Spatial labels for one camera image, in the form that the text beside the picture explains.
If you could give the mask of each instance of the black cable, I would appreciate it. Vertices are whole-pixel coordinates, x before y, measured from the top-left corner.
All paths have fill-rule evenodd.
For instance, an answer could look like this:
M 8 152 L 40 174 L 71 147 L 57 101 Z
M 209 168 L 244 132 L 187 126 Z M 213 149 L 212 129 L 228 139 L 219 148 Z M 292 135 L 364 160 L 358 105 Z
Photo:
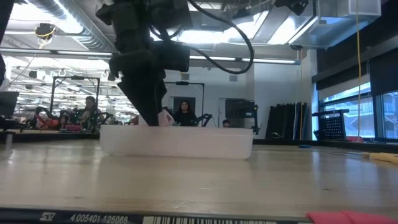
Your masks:
M 156 33 L 156 31 L 154 30 L 154 27 L 149 26 L 149 30 L 160 40 L 164 40 L 162 35 Z M 169 39 L 176 37 L 180 32 L 182 31 L 182 27 L 179 27 L 171 36 L 169 36 Z
M 227 20 L 225 20 L 225 19 L 223 19 L 221 17 L 213 15 L 210 12 L 207 12 L 206 10 L 204 10 L 200 6 L 198 6 L 198 4 L 196 4 L 193 0 L 188 0 L 188 2 L 191 3 L 191 5 L 195 9 L 197 9 L 199 12 L 203 13 L 204 15 L 206 15 L 206 16 L 212 18 L 212 19 L 215 19 L 217 21 L 224 22 L 225 24 L 227 24 L 227 25 L 229 25 L 231 27 L 234 27 L 236 29 L 236 31 L 239 32 L 239 34 L 242 36 L 242 38 L 245 41 L 245 43 L 248 45 L 249 52 L 250 52 L 250 61 L 249 61 L 249 64 L 247 65 L 247 67 L 245 69 L 236 72 L 236 71 L 232 71 L 232 70 L 229 70 L 227 68 L 222 67 L 220 64 L 215 62 L 213 59 L 211 59 L 209 56 L 207 56 L 207 54 L 205 54 L 201 50 L 197 49 L 196 47 L 191 47 L 191 46 L 188 46 L 188 47 L 190 49 L 198 52 L 200 55 L 204 56 L 209 62 L 211 62 L 214 66 L 216 66 L 217 68 L 221 69 L 224 72 L 228 72 L 230 74 L 235 74 L 235 75 L 246 73 L 251 68 L 251 66 L 253 65 L 253 60 L 254 60 L 254 49 L 253 49 L 253 46 L 251 45 L 250 40 L 247 37 L 247 35 L 241 29 L 239 29 L 239 27 L 236 26 L 233 22 L 227 21 Z

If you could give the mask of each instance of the yellow cable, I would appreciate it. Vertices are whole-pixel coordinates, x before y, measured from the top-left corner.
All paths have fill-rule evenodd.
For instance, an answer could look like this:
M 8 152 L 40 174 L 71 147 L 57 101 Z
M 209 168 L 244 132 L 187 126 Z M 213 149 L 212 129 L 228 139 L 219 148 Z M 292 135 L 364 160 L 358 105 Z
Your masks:
M 356 0 L 356 48 L 358 51 L 358 70 L 359 70 L 359 90 L 358 90 L 358 137 L 360 137 L 361 131 L 361 45 L 360 45 L 360 38 L 359 38 L 359 16 L 358 16 L 358 8 L 359 8 L 359 0 Z
M 300 92 L 303 91 L 303 49 L 301 49 L 301 64 L 300 64 L 300 68 L 301 68 L 301 87 L 300 87 Z M 302 139 L 302 129 L 303 129 L 303 99 L 302 99 L 302 95 L 300 94 L 300 107 L 301 107 L 301 112 L 300 112 L 300 140 Z
M 54 27 L 54 29 L 52 29 L 52 31 L 49 32 L 48 34 L 39 35 L 39 34 L 36 34 L 36 30 L 37 30 L 37 27 L 36 27 L 36 28 L 35 28 L 35 34 L 36 34 L 37 37 L 47 37 L 47 36 L 53 34 L 53 33 L 55 32 L 55 29 L 56 29 L 56 28 L 57 28 L 57 27 Z

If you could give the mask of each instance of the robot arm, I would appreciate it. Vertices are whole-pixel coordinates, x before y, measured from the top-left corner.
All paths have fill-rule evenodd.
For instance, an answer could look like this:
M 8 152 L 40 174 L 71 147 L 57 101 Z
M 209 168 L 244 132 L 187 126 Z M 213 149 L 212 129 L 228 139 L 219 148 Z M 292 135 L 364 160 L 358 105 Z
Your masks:
M 251 53 L 248 67 L 240 72 L 231 71 L 212 61 L 207 55 L 193 47 L 171 41 L 181 30 L 192 27 L 187 0 L 115 0 L 113 5 L 103 5 L 96 13 L 105 24 L 112 25 L 116 34 L 115 47 L 119 54 L 109 61 L 111 73 L 123 74 L 118 86 L 136 107 L 149 126 L 158 126 L 158 114 L 162 111 L 162 98 L 167 90 L 163 79 L 165 70 L 187 72 L 190 50 L 196 50 L 220 69 L 235 74 L 250 69 L 254 50 L 250 40 L 235 24 L 204 11 L 193 0 L 188 0 L 199 11 L 225 22 L 237 29 L 246 41 Z M 150 30 L 163 41 L 154 41 Z M 167 29 L 178 27 L 176 33 L 168 35 Z
M 193 126 L 198 126 L 201 121 L 205 120 L 205 122 L 202 124 L 202 127 L 206 127 L 207 123 L 209 122 L 209 120 L 212 117 L 213 117 L 213 115 L 211 115 L 211 114 L 204 114 L 192 121 Z

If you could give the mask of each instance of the barcode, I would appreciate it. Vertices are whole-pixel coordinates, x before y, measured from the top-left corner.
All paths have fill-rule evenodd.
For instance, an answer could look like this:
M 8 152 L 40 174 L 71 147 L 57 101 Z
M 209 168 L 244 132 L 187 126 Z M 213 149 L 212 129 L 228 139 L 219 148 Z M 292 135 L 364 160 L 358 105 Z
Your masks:
M 144 217 L 142 224 L 306 224 L 293 221 L 248 221 L 215 218 Z

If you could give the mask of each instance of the pink object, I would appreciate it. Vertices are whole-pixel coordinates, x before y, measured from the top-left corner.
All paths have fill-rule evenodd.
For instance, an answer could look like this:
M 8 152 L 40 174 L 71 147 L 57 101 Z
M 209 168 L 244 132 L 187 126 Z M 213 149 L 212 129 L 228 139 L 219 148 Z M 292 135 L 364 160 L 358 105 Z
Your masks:
M 358 136 L 347 136 L 347 140 L 351 142 L 363 143 L 363 138 Z
M 390 218 L 360 212 L 308 212 L 305 215 L 314 224 L 398 224 Z
M 159 118 L 159 127 L 169 127 L 174 124 L 173 116 L 169 114 L 166 110 L 162 110 L 157 117 Z M 139 126 L 148 126 L 144 119 L 139 117 Z

